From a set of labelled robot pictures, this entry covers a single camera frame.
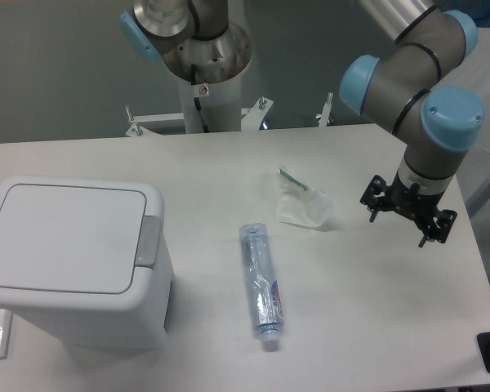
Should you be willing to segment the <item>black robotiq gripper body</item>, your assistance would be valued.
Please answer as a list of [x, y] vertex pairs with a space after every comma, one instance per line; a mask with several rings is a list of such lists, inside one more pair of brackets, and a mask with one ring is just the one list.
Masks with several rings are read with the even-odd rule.
[[410, 221], [431, 222], [438, 216], [438, 203], [442, 194], [426, 195], [419, 192], [419, 185], [407, 187], [396, 173], [392, 184], [383, 196], [385, 212], [396, 212]]

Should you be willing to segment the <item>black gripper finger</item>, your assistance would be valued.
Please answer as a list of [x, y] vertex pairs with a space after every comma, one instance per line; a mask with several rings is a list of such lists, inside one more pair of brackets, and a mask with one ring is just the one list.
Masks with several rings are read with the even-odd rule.
[[369, 221], [373, 223], [379, 212], [392, 210], [391, 187], [379, 175], [375, 175], [364, 190], [360, 202], [369, 210]]
[[446, 243], [456, 218], [457, 213], [448, 209], [421, 213], [416, 218], [416, 226], [423, 233], [418, 247], [424, 247], [427, 242]]

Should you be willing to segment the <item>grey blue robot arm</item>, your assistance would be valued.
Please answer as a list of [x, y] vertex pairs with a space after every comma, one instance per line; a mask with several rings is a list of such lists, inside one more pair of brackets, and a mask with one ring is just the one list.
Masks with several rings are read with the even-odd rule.
[[[361, 197], [373, 216], [396, 212], [444, 243], [457, 218], [439, 200], [478, 138], [483, 102], [442, 79], [474, 50], [478, 30], [460, 11], [431, 1], [365, 1], [363, 8], [397, 46], [388, 59], [360, 56], [346, 70], [341, 100], [401, 140], [405, 153], [391, 184], [375, 176]], [[127, 41], [162, 61], [180, 85], [189, 133], [240, 131], [241, 84], [252, 58], [245, 30], [225, 1], [137, 1], [119, 19]]]

